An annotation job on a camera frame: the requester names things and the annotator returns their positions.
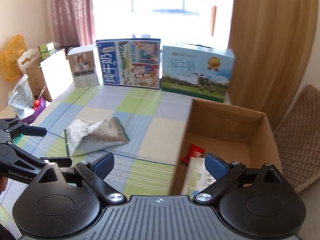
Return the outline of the purple box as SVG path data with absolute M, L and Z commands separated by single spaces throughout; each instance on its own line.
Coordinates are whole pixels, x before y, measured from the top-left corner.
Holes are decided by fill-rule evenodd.
M 46 100 L 44 100 L 43 97 L 39 98 L 40 104 L 38 105 L 37 109 L 33 111 L 32 114 L 29 114 L 27 117 L 21 119 L 22 122 L 30 125 L 32 124 L 38 117 L 39 115 L 44 111 L 46 108 Z

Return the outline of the red lollipop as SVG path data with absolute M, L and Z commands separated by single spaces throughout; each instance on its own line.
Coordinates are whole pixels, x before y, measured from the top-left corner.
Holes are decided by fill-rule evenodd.
M 44 93 L 44 91 L 46 90 L 46 86 L 44 86 L 43 88 L 42 88 L 42 90 L 41 90 L 41 92 L 40 92 L 40 94 L 39 94 L 39 96 L 38 96 L 38 98 L 34 101 L 34 105 L 33 105 L 33 110 L 37 110 L 37 108 L 39 107 L 39 105 L 40 105 L 40 99 L 41 99 L 41 97 L 42 97 L 42 94 Z

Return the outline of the clear printed plastic bag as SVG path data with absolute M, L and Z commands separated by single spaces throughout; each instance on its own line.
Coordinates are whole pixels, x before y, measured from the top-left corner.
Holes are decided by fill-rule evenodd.
M 34 96 L 31 91 L 28 75 L 24 74 L 14 90 L 8 95 L 8 105 L 19 119 L 24 119 L 34 113 Z

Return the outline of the silver foil bag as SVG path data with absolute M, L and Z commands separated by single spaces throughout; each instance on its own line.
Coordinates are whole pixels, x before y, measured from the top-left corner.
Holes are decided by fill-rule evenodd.
M 119 118 L 111 117 L 96 123 L 74 120 L 65 129 L 65 141 L 68 156 L 74 157 L 127 144 L 130 139 Z

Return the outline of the white board panel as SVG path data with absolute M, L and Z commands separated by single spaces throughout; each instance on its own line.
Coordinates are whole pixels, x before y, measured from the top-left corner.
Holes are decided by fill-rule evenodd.
M 55 100 L 73 83 L 69 61 L 61 49 L 40 63 L 51 100 Z

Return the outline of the green white flat box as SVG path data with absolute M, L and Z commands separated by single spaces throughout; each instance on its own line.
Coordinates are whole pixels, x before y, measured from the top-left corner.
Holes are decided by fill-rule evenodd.
M 189 195 L 192 199 L 215 181 L 215 178 L 205 168 L 204 158 L 191 157 L 181 194 Z

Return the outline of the yellow plastic bag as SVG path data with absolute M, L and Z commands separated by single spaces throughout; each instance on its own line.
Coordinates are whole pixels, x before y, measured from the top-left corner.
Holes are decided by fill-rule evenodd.
M 27 50 L 23 35 L 17 34 L 4 46 L 1 52 L 1 74 L 6 81 L 15 81 L 21 71 L 16 61 Z

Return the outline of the brown cardboard box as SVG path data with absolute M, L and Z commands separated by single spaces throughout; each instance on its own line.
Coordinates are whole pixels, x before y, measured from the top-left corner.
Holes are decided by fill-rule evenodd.
M 202 99 L 193 99 L 187 119 L 166 127 L 170 150 L 176 153 L 170 194 L 180 194 L 187 166 L 180 160 L 194 144 L 228 163 L 239 161 L 260 168 L 282 164 L 267 115 L 262 112 Z

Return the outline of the beige quilted chair cushion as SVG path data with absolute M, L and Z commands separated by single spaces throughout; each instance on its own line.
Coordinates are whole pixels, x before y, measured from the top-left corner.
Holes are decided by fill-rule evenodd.
M 296 192 L 319 179 L 319 90 L 305 86 L 274 139 L 283 175 Z

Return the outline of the red snack packet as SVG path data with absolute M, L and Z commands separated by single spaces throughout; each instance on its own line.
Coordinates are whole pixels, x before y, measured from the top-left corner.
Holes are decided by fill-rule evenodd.
M 189 161 L 191 158 L 201 158 L 205 153 L 205 151 L 206 151 L 205 149 L 190 143 L 188 154 L 183 156 L 180 160 L 185 164 L 189 164 Z

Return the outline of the white humidifier product box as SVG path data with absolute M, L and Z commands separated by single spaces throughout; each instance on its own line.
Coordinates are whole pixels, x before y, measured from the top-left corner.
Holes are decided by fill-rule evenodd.
M 95 67 L 95 51 L 96 45 L 94 44 L 71 48 L 68 51 L 67 59 L 75 88 L 99 85 Z

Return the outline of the blue cartoon milk carton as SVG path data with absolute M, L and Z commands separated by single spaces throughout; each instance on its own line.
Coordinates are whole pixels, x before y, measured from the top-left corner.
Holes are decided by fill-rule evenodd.
M 160 88 L 158 38 L 96 40 L 104 85 Z

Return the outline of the pink curtain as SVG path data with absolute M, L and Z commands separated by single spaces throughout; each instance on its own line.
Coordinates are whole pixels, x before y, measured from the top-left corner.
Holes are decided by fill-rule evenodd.
M 50 0 L 53 32 L 62 46 L 94 43 L 93 0 Z

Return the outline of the green pasture milk carton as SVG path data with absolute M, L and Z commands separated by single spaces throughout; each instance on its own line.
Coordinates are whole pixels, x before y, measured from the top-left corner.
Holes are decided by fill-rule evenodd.
M 186 44 L 163 46 L 161 88 L 216 102 L 224 102 L 235 55 L 232 50 L 216 50 Z

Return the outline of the brown curtain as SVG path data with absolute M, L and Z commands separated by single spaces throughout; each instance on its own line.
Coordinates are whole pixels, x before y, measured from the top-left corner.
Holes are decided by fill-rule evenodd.
M 317 16 L 318 0 L 234 0 L 233 105 L 265 113 L 272 128 L 280 124 L 305 72 Z

